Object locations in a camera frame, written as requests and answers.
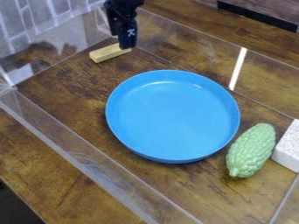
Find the green bitter melon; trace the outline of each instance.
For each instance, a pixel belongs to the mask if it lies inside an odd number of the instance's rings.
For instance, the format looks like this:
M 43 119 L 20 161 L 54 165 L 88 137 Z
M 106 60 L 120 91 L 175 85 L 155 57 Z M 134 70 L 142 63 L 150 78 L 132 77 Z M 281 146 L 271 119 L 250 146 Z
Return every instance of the green bitter melon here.
M 229 175 L 251 177 L 270 158 L 275 145 L 277 133 L 271 124 L 261 123 L 249 129 L 229 149 Z

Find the blue plate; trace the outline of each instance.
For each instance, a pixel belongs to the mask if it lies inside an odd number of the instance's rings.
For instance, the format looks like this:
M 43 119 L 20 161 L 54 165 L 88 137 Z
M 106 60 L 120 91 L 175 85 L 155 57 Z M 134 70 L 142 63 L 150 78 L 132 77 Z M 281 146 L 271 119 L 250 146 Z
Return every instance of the blue plate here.
M 107 101 L 107 123 L 142 157 L 167 164 L 198 161 L 219 151 L 239 128 L 239 106 L 213 80 L 176 70 L 140 73 Z

